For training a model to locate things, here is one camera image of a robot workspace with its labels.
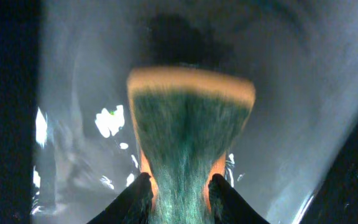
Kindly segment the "mint plate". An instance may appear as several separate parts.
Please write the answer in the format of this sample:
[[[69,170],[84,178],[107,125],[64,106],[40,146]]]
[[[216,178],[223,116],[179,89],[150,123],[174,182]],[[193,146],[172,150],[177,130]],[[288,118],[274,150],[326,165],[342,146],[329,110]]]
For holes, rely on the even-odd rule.
[[[88,223],[142,173],[127,81],[243,78],[255,102],[222,175],[298,223],[358,120],[358,1],[44,1],[32,223]]]

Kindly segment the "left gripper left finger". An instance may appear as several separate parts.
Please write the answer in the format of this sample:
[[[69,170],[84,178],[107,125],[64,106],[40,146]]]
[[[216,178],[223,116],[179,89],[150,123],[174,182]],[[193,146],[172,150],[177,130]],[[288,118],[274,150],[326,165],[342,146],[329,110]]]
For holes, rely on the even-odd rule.
[[[87,224],[148,224],[152,209],[151,176],[141,173]]]

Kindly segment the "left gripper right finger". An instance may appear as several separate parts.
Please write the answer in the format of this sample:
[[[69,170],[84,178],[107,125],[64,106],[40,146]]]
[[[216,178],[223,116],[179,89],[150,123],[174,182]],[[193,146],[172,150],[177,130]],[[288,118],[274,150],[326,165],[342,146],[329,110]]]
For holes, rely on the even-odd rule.
[[[212,176],[208,190],[215,224],[269,224],[221,174]]]

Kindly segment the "orange green sponge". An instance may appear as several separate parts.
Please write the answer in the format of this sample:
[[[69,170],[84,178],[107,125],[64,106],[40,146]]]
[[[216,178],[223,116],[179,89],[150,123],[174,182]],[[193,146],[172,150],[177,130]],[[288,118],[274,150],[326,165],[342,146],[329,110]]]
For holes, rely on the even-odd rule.
[[[150,175],[150,223],[226,223],[213,176],[255,102],[252,82],[183,67],[131,71],[127,90],[140,169]]]

